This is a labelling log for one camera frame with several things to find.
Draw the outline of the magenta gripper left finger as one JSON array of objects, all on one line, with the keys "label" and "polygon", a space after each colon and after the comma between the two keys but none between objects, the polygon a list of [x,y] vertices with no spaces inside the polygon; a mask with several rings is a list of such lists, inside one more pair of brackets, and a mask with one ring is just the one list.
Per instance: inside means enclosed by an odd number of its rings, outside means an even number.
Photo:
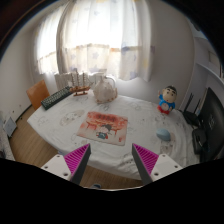
[{"label": "magenta gripper left finger", "polygon": [[91,146],[86,144],[65,156],[57,154],[42,169],[79,185],[91,155]]}]

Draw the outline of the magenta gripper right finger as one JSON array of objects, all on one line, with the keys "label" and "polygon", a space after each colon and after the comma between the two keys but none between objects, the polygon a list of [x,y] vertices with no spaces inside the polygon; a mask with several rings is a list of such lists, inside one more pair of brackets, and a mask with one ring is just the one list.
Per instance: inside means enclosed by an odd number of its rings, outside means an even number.
[{"label": "magenta gripper right finger", "polygon": [[158,155],[137,144],[132,144],[132,155],[143,185],[150,184],[182,169],[168,155]]}]

